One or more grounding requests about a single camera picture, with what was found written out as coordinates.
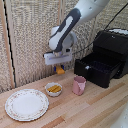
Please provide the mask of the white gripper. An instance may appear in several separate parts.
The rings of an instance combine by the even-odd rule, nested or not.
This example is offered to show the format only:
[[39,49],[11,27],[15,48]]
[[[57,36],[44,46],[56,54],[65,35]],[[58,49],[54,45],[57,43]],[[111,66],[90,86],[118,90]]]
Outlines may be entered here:
[[[56,56],[53,52],[47,52],[44,54],[45,64],[46,65],[54,65],[63,62],[68,62],[72,60],[72,51],[67,49],[65,53],[59,54]],[[54,71],[56,72],[57,66],[53,66]]]

